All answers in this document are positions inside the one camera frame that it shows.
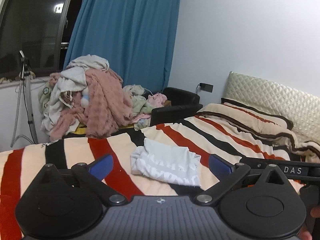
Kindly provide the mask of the person right hand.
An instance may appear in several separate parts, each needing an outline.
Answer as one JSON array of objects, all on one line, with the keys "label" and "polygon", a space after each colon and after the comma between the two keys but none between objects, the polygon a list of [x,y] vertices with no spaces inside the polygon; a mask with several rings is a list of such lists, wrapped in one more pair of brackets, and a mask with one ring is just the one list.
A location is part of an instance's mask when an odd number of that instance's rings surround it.
[{"label": "person right hand", "polygon": [[310,216],[307,218],[307,223],[301,228],[298,237],[302,240],[312,240],[312,234],[315,231],[315,220],[319,218],[319,206],[313,207],[310,211]]}]

